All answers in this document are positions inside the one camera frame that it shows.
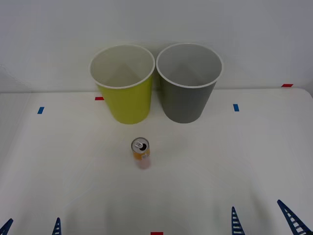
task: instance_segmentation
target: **white wall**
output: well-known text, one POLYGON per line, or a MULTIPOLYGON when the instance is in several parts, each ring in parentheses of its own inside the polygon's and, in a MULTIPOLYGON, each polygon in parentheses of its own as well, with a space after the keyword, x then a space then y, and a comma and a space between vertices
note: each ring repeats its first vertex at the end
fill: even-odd
POLYGON ((0 64, 33 91, 93 91, 103 47, 212 46, 218 88, 305 87, 313 80, 312 0, 1 0, 0 64))

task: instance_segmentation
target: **white table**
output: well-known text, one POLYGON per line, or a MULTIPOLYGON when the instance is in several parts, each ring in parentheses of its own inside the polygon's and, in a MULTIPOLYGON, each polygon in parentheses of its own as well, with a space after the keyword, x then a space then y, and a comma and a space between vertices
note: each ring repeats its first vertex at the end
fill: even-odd
MULTIPOLYGON (((135 125, 115 121, 95 96, 0 95, 25 104, 1 156, 0 223, 14 219, 10 235, 49 235, 57 217, 63 235, 230 235, 232 206, 246 235, 291 235, 278 199, 313 229, 306 91, 214 90, 190 124, 169 120, 156 93, 135 125), (151 145, 147 170, 130 149, 140 136, 151 145)), ((1 116, 8 110, 14 119, 14 108, 1 116)))

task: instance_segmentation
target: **orange can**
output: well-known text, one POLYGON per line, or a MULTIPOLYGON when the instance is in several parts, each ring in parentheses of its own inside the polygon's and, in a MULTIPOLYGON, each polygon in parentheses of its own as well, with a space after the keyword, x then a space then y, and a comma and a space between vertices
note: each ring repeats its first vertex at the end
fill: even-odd
POLYGON ((150 145, 147 139, 138 137, 132 142, 132 151, 137 166, 141 169, 147 169, 151 165, 150 145))

